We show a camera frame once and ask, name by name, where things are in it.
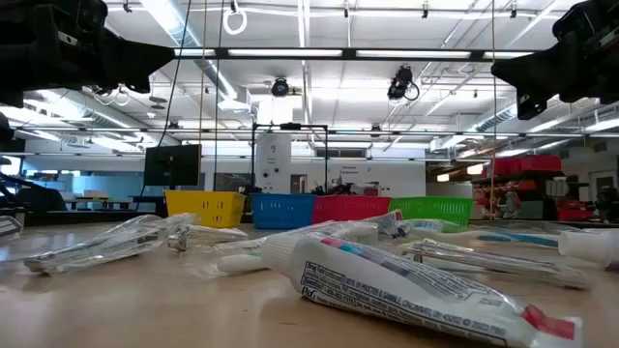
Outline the black monitor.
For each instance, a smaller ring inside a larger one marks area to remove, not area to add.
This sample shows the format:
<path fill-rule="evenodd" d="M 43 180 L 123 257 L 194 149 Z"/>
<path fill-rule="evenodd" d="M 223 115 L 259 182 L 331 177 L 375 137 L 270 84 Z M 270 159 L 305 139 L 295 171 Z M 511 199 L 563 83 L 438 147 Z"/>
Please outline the black monitor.
<path fill-rule="evenodd" d="M 146 150 L 143 185 L 197 186 L 202 148 L 199 144 L 152 147 Z"/>

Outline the black stand frame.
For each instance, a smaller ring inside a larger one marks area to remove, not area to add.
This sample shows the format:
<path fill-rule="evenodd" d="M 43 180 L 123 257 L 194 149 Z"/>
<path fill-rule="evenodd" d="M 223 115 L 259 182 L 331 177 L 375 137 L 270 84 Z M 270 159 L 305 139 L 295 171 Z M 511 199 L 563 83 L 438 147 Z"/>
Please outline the black stand frame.
<path fill-rule="evenodd" d="M 282 124 L 258 124 L 253 123 L 251 126 L 251 186 L 254 188 L 258 188 L 255 185 L 255 158 L 256 158 L 256 142 L 260 140 L 260 137 L 264 134 L 272 133 L 272 134 L 289 134 L 291 136 L 292 143 L 292 135 L 314 135 L 316 139 L 319 139 L 325 149 L 325 154 L 323 156 L 323 164 L 324 164 L 324 187 L 327 186 L 328 181 L 328 150 L 329 150 L 329 134 L 330 130 L 327 125 L 313 125 L 313 124 L 300 124 L 300 123 L 282 123 Z M 292 145 L 291 145 L 291 175 L 293 169 L 293 156 L 292 156 Z"/>

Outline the red plastic basket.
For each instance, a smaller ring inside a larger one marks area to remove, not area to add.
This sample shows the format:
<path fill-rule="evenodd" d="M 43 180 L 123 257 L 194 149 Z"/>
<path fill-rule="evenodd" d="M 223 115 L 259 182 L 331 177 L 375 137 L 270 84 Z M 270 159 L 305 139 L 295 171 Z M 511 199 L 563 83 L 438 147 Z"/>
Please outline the red plastic basket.
<path fill-rule="evenodd" d="M 390 197 L 330 195 L 315 199 L 312 222 L 361 220 L 388 213 Z"/>

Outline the blue toothbrush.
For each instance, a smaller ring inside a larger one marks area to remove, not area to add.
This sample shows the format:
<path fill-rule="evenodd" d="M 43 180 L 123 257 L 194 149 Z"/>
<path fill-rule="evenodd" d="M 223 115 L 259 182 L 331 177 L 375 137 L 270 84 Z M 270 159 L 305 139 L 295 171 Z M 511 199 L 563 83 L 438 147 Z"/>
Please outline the blue toothbrush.
<path fill-rule="evenodd" d="M 459 246 L 467 246 L 472 241 L 487 241 L 558 247 L 563 232 L 582 232 L 569 225 L 528 220 L 482 220 L 459 225 L 442 219 L 413 218 L 401 221 L 398 228 L 409 239 L 429 238 Z"/>

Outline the white travel toothpaste tube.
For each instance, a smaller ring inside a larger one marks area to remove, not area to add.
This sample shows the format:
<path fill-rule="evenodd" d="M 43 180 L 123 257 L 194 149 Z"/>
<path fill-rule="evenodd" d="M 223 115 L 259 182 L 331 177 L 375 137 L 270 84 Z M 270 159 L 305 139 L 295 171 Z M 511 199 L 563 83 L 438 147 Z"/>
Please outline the white travel toothpaste tube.
<path fill-rule="evenodd" d="M 322 305 L 507 348 L 583 348 L 581 322 L 554 318 L 469 278 L 322 233 L 275 234 L 265 266 Z"/>
<path fill-rule="evenodd" d="M 619 229 L 563 232 L 558 239 L 561 255 L 595 263 L 619 273 Z"/>
<path fill-rule="evenodd" d="M 343 238 L 362 245 L 377 246 L 378 226 L 373 223 L 355 223 L 343 232 Z"/>
<path fill-rule="evenodd" d="M 378 239 L 398 239 L 405 236 L 400 223 L 402 222 L 401 210 L 394 210 L 382 216 L 369 217 L 365 222 L 375 223 L 378 227 Z"/>

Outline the silver nail clipper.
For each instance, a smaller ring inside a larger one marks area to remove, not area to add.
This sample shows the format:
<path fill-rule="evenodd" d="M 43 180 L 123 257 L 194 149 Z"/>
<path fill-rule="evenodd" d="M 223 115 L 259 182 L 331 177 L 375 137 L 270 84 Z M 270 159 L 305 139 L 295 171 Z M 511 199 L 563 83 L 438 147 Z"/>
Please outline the silver nail clipper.
<path fill-rule="evenodd" d="M 167 245 L 177 251 L 187 251 L 193 245 L 213 246 L 221 243 L 244 241 L 246 232 L 235 228 L 214 228 L 192 224 L 180 224 L 167 238 Z"/>

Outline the background work table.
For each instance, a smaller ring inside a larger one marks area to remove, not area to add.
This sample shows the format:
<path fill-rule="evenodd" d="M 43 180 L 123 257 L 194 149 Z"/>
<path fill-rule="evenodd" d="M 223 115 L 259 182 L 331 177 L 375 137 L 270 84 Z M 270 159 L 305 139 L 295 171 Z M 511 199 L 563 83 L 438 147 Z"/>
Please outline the background work table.
<path fill-rule="evenodd" d="M 61 191 L 61 196 L 69 210 L 73 211 L 165 211 L 163 196 L 129 195 L 127 197 L 108 196 L 104 190 L 85 190 L 83 193 Z"/>

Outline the yellow plastic basket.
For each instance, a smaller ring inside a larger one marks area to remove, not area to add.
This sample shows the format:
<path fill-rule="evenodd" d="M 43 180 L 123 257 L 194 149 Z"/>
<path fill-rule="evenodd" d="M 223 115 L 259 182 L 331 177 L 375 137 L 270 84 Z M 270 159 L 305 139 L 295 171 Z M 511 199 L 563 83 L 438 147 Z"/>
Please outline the yellow plastic basket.
<path fill-rule="evenodd" d="M 201 225 L 232 228 L 241 223 L 246 196 L 234 191 L 166 190 L 170 216 L 194 214 Z"/>

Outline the clear toothbrush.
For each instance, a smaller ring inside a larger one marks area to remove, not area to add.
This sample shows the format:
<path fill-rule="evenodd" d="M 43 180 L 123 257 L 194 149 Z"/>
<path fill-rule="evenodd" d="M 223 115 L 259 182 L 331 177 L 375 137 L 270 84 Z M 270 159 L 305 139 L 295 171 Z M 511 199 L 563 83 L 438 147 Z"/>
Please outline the clear toothbrush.
<path fill-rule="evenodd" d="M 72 273 L 156 249 L 181 227 L 198 222 L 190 213 L 134 217 L 87 242 L 25 258 L 23 264 L 38 274 Z"/>

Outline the dark equipment pile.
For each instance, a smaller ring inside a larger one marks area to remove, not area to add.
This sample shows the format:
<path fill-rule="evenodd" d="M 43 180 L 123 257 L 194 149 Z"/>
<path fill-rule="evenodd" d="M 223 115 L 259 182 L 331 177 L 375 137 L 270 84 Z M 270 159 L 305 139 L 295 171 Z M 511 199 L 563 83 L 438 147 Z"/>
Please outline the dark equipment pile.
<path fill-rule="evenodd" d="M 351 184 L 339 184 L 330 188 L 323 188 L 322 186 L 316 186 L 314 189 L 310 191 L 311 194 L 316 196 L 327 196 L 327 195 L 355 195 L 355 192 L 352 191 Z"/>

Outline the blue plastic basket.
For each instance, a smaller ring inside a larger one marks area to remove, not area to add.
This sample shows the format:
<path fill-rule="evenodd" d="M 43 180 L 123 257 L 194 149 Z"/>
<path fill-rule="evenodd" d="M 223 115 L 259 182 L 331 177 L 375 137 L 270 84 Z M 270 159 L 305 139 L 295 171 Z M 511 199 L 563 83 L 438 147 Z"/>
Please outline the blue plastic basket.
<path fill-rule="evenodd" d="M 257 229 L 289 230 L 311 225 L 315 195 L 253 193 L 251 210 Z"/>

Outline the white pillar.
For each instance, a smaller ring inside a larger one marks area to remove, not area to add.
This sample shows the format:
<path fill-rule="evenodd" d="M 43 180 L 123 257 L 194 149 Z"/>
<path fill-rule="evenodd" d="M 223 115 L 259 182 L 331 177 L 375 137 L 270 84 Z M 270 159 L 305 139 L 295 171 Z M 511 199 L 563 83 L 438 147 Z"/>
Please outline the white pillar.
<path fill-rule="evenodd" d="M 255 185 L 266 193 L 290 192 L 291 136 L 267 133 L 256 142 Z"/>

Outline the green plastic basket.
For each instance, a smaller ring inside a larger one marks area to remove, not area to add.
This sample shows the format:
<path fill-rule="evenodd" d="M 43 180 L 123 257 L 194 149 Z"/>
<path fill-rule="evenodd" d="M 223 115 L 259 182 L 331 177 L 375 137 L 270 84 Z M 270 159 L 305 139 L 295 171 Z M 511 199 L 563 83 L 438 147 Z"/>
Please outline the green plastic basket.
<path fill-rule="evenodd" d="M 472 198 L 420 196 L 392 198 L 389 211 L 399 210 L 403 219 L 425 219 L 443 223 L 443 231 L 464 231 L 471 216 Z"/>

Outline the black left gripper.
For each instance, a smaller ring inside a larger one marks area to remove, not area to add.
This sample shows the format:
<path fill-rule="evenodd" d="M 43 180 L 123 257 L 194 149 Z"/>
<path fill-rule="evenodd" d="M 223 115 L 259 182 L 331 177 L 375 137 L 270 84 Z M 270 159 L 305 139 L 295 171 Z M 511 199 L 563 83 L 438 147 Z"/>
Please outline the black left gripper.
<path fill-rule="evenodd" d="M 116 35 L 107 15 L 104 0 L 0 0 L 0 103 L 22 107 L 28 91 L 84 86 L 149 93 L 150 75 L 175 50 Z"/>

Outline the teal white toothbrush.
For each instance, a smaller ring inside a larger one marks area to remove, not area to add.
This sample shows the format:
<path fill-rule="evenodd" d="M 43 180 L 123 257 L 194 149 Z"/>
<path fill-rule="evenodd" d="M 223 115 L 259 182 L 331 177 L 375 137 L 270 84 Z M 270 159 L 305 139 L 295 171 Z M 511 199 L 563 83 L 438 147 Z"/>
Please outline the teal white toothbrush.
<path fill-rule="evenodd" d="M 330 237 L 343 239 L 343 232 L 361 221 L 328 221 L 299 229 L 279 232 L 278 235 L 297 236 L 308 233 L 323 233 Z M 194 270 L 207 277 L 228 276 L 265 270 L 260 248 L 267 236 L 253 240 L 221 243 L 213 246 L 195 246 L 187 261 Z"/>

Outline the shelf with red bins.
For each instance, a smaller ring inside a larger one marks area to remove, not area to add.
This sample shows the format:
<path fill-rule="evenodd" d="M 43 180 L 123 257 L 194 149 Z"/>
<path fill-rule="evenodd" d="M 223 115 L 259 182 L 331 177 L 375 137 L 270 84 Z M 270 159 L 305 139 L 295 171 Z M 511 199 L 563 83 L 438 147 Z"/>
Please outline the shelf with red bins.
<path fill-rule="evenodd" d="M 496 159 L 483 166 L 472 186 L 484 219 L 578 221 L 594 216 L 594 203 L 579 196 L 584 184 L 566 175 L 554 155 Z"/>

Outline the black office chair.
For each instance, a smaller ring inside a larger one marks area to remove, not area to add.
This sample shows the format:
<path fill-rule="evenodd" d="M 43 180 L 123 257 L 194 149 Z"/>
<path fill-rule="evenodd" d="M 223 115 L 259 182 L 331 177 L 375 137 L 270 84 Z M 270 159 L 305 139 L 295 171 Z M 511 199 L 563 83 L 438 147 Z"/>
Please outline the black office chair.
<path fill-rule="evenodd" d="M 17 184 L 21 189 L 11 193 L 6 183 Z M 22 207 L 34 213 L 66 211 L 64 198 L 57 189 L 45 188 L 30 181 L 12 177 L 0 172 L 0 192 L 16 207 Z"/>

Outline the black overhead frame bar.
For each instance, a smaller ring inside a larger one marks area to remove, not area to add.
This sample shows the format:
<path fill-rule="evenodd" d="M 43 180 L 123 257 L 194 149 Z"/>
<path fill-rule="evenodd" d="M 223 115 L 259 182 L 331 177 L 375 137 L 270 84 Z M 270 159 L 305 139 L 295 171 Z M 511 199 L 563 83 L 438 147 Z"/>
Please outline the black overhead frame bar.
<path fill-rule="evenodd" d="M 474 62 L 508 60 L 533 54 L 524 50 L 378 48 L 175 48 L 177 59 Z"/>

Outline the black table frame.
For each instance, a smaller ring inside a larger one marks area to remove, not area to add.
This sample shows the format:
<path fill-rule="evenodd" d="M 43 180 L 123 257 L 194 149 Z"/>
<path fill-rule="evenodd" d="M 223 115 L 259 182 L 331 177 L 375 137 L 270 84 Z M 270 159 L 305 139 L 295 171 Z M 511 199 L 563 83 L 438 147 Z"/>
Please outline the black table frame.
<path fill-rule="evenodd" d="M 47 226 L 47 225 L 67 225 L 80 223 L 104 223 L 121 222 L 131 218 L 146 215 L 146 213 L 134 211 L 62 211 L 48 213 L 24 213 L 22 225 L 24 227 Z M 488 224 L 491 222 L 543 222 L 542 220 L 522 220 L 522 219 L 469 219 L 469 224 Z M 580 229 L 587 228 L 619 228 L 619 223 L 597 223 L 584 221 L 550 221 L 553 223 L 565 224 Z"/>

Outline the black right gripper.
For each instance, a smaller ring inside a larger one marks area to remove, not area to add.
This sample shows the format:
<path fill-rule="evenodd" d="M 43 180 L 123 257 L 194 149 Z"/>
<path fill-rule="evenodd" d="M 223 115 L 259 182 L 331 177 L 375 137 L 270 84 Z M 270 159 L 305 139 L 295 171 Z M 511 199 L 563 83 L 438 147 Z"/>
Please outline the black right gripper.
<path fill-rule="evenodd" d="M 552 26 L 552 47 L 497 61 L 494 77 L 516 87 L 518 120 L 547 109 L 549 96 L 563 102 L 593 98 L 619 102 L 619 0 L 584 0 L 572 5 Z M 563 78 L 563 58 L 569 72 Z"/>

